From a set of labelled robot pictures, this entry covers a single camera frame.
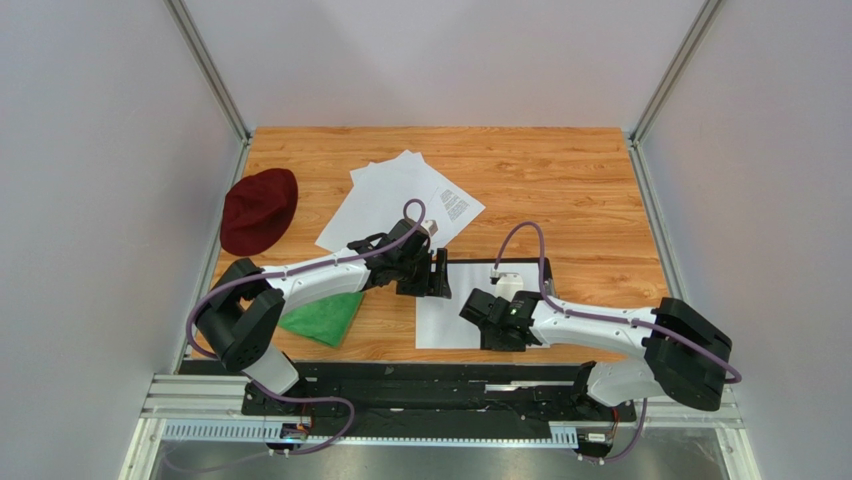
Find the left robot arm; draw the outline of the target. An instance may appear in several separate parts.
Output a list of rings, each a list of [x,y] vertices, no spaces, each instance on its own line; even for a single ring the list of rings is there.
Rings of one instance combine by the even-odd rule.
[[[227,371],[246,375],[266,394],[283,395],[300,379],[272,343],[285,314],[389,284],[402,296],[451,299],[448,259],[446,249],[432,247],[427,228],[411,219],[312,261],[259,267],[241,259],[196,304],[188,329],[202,335],[210,347],[207,355]]]

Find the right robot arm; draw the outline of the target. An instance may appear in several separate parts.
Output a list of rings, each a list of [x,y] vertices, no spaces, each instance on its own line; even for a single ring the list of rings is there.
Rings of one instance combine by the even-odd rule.
[[[593,362],[576,381],[580,392],[614,407],[667,396],[695,410],[720,408],[725,386],[740,380],[729,363],[732,340],[683,300],[617,309],[582,305],[531,291],[507,300],[471,291],[460,317],[480,331],[485,350],[579,345],[622,355]]]

